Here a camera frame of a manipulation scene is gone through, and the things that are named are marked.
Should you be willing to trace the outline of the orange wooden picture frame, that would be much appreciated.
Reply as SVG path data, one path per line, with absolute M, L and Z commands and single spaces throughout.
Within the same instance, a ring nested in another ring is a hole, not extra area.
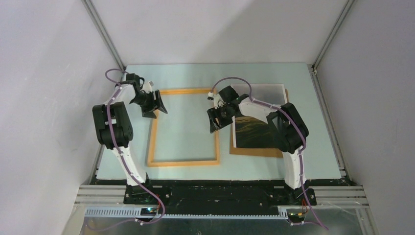
M 209 88 L 188 88 L 188 89 L 173 89 L 173 90 L 162 90 L 161 95 L 163 94 L 193 94 L 193 93 L 207 93 L 210 91 Z M 217 160 L 215 161 L 191 161 L 191 162 L 163 162 L 156 163 L 154 162 L 154 147 L 156 139 L 156 125 L 157 118 L 152 121 L 150 129 L 150 137 L 148 144 L 148 153 L 147 153 L 147 166 L 148 167 L 179 167 L 179 166 L 205 166 L 205 165 L 218 165 L 220 164 L 220 135 L 218 132 L 215 132 L 216 139 L 216 154 Z

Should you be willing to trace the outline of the landscape photo print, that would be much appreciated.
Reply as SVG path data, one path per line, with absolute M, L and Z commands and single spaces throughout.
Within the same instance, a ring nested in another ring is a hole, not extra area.
M 251 94 L 260 101 L 283 105 L 288 101 L 284 84 L 231 84 L 239 94 Z M 237 115 L 233 118 L 232 141 L 236 148 L 271 149 L 274 140 L 268 123 L 253 117 Z

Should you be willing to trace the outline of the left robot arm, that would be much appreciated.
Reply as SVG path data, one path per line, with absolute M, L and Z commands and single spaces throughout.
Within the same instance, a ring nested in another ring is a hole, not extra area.
M 149 204 L 154 200 L 155 191 L 144 185 L 147 173 L 134 157 L 130 147 L 134 131 L 127 105 L 138 105 L 144 118 L 156 119 L 157 111 L 167 114 L 161 93 L 153 86 L 152 81 L 146 81 L 135 73 L 128 73 L 124 81 L 115 83 L 114 92 L 104 104 L 92 108 L 98 142 L 111 150 L 118 159 L 126 175 L 127 185 L 141 186 L 136 191 L 136 198 L 143 204 Z

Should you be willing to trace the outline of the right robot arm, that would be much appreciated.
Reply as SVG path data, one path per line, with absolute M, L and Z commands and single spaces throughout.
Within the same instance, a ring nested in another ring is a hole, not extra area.
M 236 115 L 268 124 L 275 148 L 283 153 L 284 182 L 288 187 L 284 192 L 285 200 L 292 205 L 302 201 L 307 191 L 302 152 L 309 131 L 296 107 L 290 102 L 276 105 L 255 99 L 250 94 L 238 95 L 231 86 L 217 94 L 209 91 L 207 98 L 213 102 L 213 107 L 207 110 L 211 133 L 232 124 Z

